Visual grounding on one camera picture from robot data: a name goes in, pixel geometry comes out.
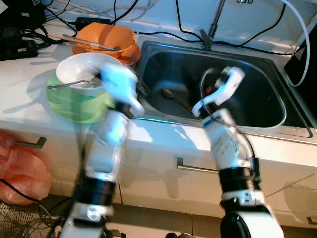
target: stainless steel sink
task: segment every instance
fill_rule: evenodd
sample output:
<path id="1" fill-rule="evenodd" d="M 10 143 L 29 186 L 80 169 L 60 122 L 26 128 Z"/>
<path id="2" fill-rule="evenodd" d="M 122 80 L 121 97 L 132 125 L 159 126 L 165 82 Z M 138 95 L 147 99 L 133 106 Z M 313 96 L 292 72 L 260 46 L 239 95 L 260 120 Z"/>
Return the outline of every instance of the stainless steel sink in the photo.
<path id="1" fill-rule="evenodd" d="M 191 108 L 198 102 L 198 85 L 206 69 L 221 71 L 227 66 L 239 67 L 246 74 L 233 97 L 221 105 L 229 109 L 243 132 L 315 143 L 271 60 L 151 41 L 143 43 L 136 69 L 139 81 L 150 90 L 148 96 L 140 98 L 146 110 L 140 119 L 201 126 L 184 105 Z M 215 76 L 208 76 L 206 86 L 214 80 Z M 174 100 L 162 94 L 163 88 L 174 93 Z"/>

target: spoon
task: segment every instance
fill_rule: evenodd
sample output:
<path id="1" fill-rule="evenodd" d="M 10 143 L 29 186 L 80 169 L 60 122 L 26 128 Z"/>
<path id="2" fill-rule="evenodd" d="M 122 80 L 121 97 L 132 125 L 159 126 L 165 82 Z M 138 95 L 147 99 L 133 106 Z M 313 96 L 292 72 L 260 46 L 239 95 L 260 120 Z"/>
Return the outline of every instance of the spoon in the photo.
<path id="1" fill-rule="evenodd" d="M 65 83 L 65 84 L 58 84 L 58 85 L 50 85 L 50 86 L 47 86 L 48 89 L 51 89 L 51 90 L 59 90 L 59 89 L 64 89 L 64 88 L 68 88 L 74 84 L 77 84 L 77 83 L 90 83 L 92 84 L 93 86 L 97 86 L 101 81 L 101 75 L 100 73 L 97 73 L 95 74 L 95 76 L 90 79 L 90 80 L 79 80 L 79 81 L 76 81 L 76 82 L 72 82 L 72 83 Z"/>
<path id="2" fill-rule="evenodd" d="M 164 95 L 164 97 L 166 97 L 167 99 L 172 99 L 174 100 L 176 103 L 178 103 L 179 105 L 183 106 L 184 108 L 186 108 L 188 111 L 190 111 L 190 113 L 192 113 L 192 109 L 187 106 L 186 104 L 184 104 L 183 102 L 180 102 L 179 100 L 177 100 L 175 98 L 175 95 L 173 94 L 172 91 L 168 90 L 167 88 L 163 88 L 162 89 L 162 94 Z"/>

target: orange bowl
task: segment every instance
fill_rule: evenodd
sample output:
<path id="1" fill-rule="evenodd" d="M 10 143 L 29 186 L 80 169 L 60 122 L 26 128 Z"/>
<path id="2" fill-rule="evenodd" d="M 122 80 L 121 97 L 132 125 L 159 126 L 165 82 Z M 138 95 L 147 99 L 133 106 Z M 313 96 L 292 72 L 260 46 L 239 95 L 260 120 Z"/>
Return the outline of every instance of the orange bowl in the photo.
<path id="1" fill-rule="evenodd" d="M 79 54 L 79 53 L 85 53 L 88 52 L 85 48 L 79 48 L 79 47 L 73 47 L 73 53 Z M 122 54 L 118 57 L 116 57 L 117 60 L 119 60 L 124 65 L 133 65 L 137 61 L 139 61 L 141 57 L 141 50 L 137 43 L 134 43 L 132 47 L 129 47 L 127 50 L 123 51 Z"/>
<path id="2" fill-rule="evenodd" d="M 89 46 L 91 49 L 82 48 L 85 52 L 99 52 L 113 57 L 119 57 L 123 51 L 132 47 L 135 42 L 134 32 L 131 29 L 96 22 L 81 29 L 76 37 L 86 41 L 96 42 L 104 46 L 120 48 L 118 51 L 100 51 L 100 48 L 93 46 Z"/>

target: chopsticks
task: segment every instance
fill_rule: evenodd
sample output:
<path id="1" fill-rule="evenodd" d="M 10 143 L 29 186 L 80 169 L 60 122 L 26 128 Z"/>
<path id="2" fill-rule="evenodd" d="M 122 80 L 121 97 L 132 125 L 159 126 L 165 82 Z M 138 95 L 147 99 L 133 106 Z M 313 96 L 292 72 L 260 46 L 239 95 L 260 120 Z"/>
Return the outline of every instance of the chopsticks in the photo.
<path id="1" fill-rule="evenodd" d="M 72 46 L 72 47 L 84 48 L 84 49 L 89 49 L 89 50 L 94 50 L 94 51 L 104 51 L 104 49 L 102 49 L 102 48 L 96 49 L 96 48 L 89 47 L 89 45 L 80 46 L 80 45 L 77 45 L 76 43 L 71 43 L 71 42 L 64 42 L 64 43 L 67 44 L 68 46 Z"/>
<path id="2" fill-rule="evenodd" d="M 72 36 L 69 36 L 69 35 L 66 35 L 66 34 L 63 34 L 63 36 L 55 36 L 55 35 L 49 35 L 49 36 L 50 37 L 55 37 L 55 38 L 58 38 L 58 39 L 62 39 L 62 40 L 66 40 L 66 41 L 71 41 L 71 42 L 76 42 L 76 43 L 92 46 L 92 47 L 102 48 L 100 50 L 107 50 L 107 51 L 118 51 L 118 50 L 120 50 L 119 48 L 112 48 L 112 47 L 104 46 L 104 45 L 101 45 L 101 44 L 96 43 L 96 42 L 86 41 L 86 40 L 79 39 L 79 38 L 76 38 L 76 37 L 72 37 Z"/>

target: metal fork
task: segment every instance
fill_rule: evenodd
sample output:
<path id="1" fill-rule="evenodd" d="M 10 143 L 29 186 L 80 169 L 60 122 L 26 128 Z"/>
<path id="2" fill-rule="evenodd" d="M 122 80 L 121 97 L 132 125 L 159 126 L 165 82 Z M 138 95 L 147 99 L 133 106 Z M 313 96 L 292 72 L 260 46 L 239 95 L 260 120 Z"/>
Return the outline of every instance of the metal fork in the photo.
<path id="1" fill-rule="evenodd" d="M 68 88 L 69 86 L 71 85 L 74 85 L 74 84 L 77 84 L 77 83 L 90 83 L 94 86 L 97 86 L 99 83 L 100 83 L 100 80 L 101 80 L 101 76 L 100 76 L 100 73 L 97 73 L 91 80 L 79 80 L 79 81 L 76 81 L 76 82 L 72 82 L 72 83 L 65 83 L 65 84 L 60 84 L 60 85 L 51 85 L 51 86 L 47 86 L 48 89 L 51 89 L 51 90 L 59 90 L 59 89 L 64 89 L 64 88 Z"/>

